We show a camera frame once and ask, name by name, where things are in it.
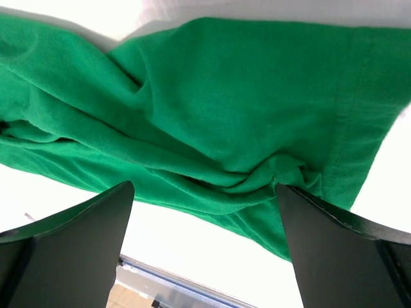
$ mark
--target green cloth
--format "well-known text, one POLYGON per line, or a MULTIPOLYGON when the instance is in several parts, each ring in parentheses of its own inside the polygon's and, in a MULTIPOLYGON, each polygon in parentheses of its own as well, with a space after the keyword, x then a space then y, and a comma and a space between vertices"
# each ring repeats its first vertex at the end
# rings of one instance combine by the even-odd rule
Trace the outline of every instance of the green cloth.
POLYGON ((198 19, 105 55, 0 15, 0 162, 94 192, 131 180, 289 259, 275 185, 351 207, 411 100, 410 48, 410 30, 198 19))

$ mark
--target seam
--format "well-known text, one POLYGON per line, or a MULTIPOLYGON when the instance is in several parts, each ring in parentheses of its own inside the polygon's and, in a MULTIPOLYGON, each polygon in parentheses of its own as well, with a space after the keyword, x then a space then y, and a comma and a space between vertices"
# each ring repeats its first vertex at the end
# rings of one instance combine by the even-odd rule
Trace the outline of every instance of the seam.
POLYGON ((343 139, 342 139, 342 142, 341 142, 340 149, 339 149, 339 151, 338 151, 338 157, 337 157, 337 159, 335 160, 333 172, 332 172, 332 174, 331 174, 331 178, 330 178, 330 180, 329 180, 329 183, 328 183, 328 186, 327 186, 327 190, 326 190, 326 192, 324 193, 324 197, 326 197, 326 196, 328 195, 328 192, 329 192, 329 190, 331 189, 331 186, 333 185, 333 181, 334 181, 334 178, 335 178, 335 171, 336 171, 336 169, 337 169, 338 163, 339 163, 340 158, 341 158, 342 149, 344 148, 345 141, 346 141, 346 139, 347 139, 348 128, 349 128, 349 126, 350 126, 350 124, 351 124, 351 115, 352 115, 352 113, 353 113, 354 106, 355 106, 356 102, 358 101, 358 93, 359 93, 359 90, 360 90, 360 85, 362 84, 363 74, 364 74, 365 69, 367 68, 367 64, 368 64, 368 61, 369 61, 369 59, 370 59, 371 50, 372 50, 373 47, 374 47, 374 43, 370 44, 369 50, 368 50, 368 52, 367 52, 367 54, 366 54, 366 56, 365 56, 365 58, 364 58, 363 65, 362 65, 362 67, 361 67, 360 77, 359 77, 359 79, 358 79, 358 82, 357 82, 356 88, 355 88, 354 101, 353 101, 353 103, 351 104, 351 108, 350 108, 350 110, 349 110, 349 115, 348 115, 347 124, 346 124, 345 129, 344 129, 344 136, 343 136, 343 139))

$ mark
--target folded fabric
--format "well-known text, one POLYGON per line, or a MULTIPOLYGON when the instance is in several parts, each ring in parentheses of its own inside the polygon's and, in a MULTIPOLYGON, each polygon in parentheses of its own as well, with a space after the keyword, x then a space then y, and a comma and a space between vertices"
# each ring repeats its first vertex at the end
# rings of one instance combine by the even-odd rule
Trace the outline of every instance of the folded fabric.
POLYGON ((411 99, 410 48, 410 30, 198 19, 105 55, 0 15, 0 163, 131 180, 289 260, 276 184, 350 208, 411 99))

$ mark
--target wooden floor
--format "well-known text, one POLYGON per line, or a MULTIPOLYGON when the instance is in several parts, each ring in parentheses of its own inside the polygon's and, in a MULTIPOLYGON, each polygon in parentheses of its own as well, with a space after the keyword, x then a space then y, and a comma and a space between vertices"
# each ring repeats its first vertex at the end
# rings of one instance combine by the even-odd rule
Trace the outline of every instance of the wooden floor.
POLYGON ((112 288, 107 308, 151 308, 153 300, 146 299, 119 284, 112 288))

